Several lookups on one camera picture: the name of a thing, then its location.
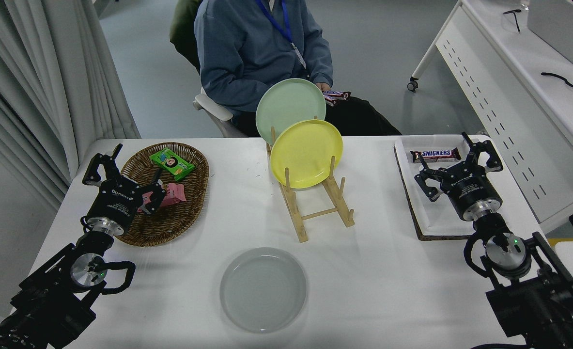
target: white curtain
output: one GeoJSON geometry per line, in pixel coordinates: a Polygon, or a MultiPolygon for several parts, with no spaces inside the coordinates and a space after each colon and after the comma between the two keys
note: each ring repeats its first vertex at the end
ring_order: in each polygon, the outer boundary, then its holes
{"type": "Polygon", "coordinates": [[[89,145],[138,138],[91,0],[0,0],[0,161],[57,210],[89,145]]]}

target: snack package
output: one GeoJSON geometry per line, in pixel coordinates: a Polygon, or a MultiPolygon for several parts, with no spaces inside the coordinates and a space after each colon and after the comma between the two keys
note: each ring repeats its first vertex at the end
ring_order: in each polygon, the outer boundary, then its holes
{"type": "Polygon", "coordinates": [[[426,162],[446,162],[446,161],[460,161],[461,154],[459,148],[449,150],[422,150],[421,152],[411,151],[412,163],[419,163],[420,158],[424,158],[426,162]]]}
{"type": "Polygon", "coordinates": [[[180,156],[168,148],[154,153],[150,158],[161,168],[168,170],[168,172],[174,176],[175,181],[184,179],[185,176],[196,168],[196,166],[181,159],[180,156]]]}
{"type": "Polygon", "coordinates": [[[341,91],[325,91],[323,92],[323,98],[325,98],[325,103],[328,106],[335,106],[340,101],[346,101],[351,97],[351,93],[349,91],[341,92],[341,91]]]}
{"type": "MultiPolygon", "coordinates": [[[[173,204],[180,203],[181,201],[187,201],[185,198],[185,186],[181,183],[168,183],[168,185],[164,186],[166,190],[166,195],[164,196],[164,200],[159,205],[159,207],[170,206],[173,204]]],[[[144,200],[144,204],[138,208],[138,213],[143,212],[146,206],[151,201],[151,195],[153,194],[152,191],[147,192],[146,194],[142,195],[142,200],[144,200]]]]}

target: blue jacket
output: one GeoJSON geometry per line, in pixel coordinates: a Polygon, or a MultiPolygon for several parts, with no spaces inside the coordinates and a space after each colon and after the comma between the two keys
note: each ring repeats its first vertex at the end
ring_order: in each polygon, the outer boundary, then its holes
{"type": "MultiPolygon", "coordinates": [[[[255,112],[260,98],[277,82],[307,78],[333,84],[331,54],[323,30],[305,0],[284,0],[293,41],[306,61],[299,62],[289,41],[273,27],[255,0],[204,0],[194,32],[198,41],[200,80],[215,102],[237,111],[255,112]]],[[[284,26],[282,0],[273,17],[284,26]]]]}

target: yellow plate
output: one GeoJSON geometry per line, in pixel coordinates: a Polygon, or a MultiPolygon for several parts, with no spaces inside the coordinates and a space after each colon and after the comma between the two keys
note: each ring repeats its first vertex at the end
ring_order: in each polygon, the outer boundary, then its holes
{"type": "Polygon", "coordinates": [[[331,157],[336,157],[337,166],[342,157],[340,132],[327,121],[300,121],[276,139],[271,150],[271,171],[286,186],[284,169],[288,168],[291,188],[308,188],[329,177],[331,157]]]}

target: chair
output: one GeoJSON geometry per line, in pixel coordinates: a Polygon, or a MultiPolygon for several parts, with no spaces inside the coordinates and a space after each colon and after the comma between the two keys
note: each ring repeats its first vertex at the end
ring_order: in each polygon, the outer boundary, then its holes
{"type": "MultiPolygon", "coordinates": [[[[198,7],[202,0],[179,0],[176,3],[174,18],[170,25],[170,42],[174,44],[176,51],[185,57],[200,73],[200,61],[198,60],[198,51],[196,46],[196,37],[194,35],[194,20],[198,13],[198,7]]],[[[246,137],[231,122],[232,113],[215,103],[200,88],[200,93],[196,95],[193,101],[196,110],[202,110],[209,115],[215,123],[222,136],[224,137],[246,137]]]]}

